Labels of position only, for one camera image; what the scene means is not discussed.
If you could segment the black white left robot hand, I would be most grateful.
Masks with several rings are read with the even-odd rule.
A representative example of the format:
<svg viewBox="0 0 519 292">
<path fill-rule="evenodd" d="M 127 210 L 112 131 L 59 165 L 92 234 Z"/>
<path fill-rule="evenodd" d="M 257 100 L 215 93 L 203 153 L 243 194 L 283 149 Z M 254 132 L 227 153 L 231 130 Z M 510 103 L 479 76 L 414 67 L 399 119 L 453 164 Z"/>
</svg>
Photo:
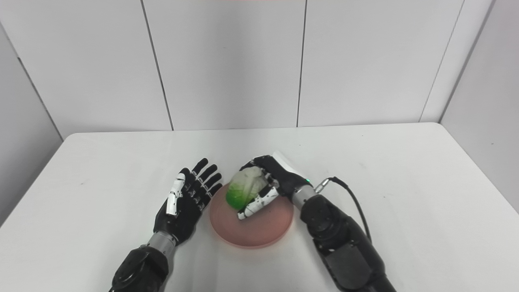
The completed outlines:
<svg viewBox="0 0 519 292">
<path fill-rule="evenodd" d="M 163 232 L 172 236 L 178 246 L 194 233 L 202 213 L 209 206 L 216 192 L 222 188 L 222 175 L 217 165 L 209 165 L 207 158 L 202 158 L 193 169 L 183 168 L 184 184 L 180 197 L 176 198 L 176 213 L 167 213 L 167 201 L 159 209 L 153 232 Z"/>
</svg>

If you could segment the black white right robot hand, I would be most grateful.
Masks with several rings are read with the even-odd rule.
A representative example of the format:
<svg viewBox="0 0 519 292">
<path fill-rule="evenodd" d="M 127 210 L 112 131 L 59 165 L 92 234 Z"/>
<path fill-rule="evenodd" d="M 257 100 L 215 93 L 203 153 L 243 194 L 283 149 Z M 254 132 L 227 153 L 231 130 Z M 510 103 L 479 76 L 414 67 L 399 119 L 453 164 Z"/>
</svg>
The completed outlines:
<svg viewBox="0 0 519 292">
<path fill-rule="evenodd" d="M 280 196 L 289 199 L 298 210 L 310 198 L 317 196 L 310 181 L 300 175 L 280 152 L 255 157 L 243 165 L 240 171 L 254 167 L 260 169 L 260 177 L 267 181 L 267 185 L 237 212 L 239 220 L 250 218 Z"/>
</svg>

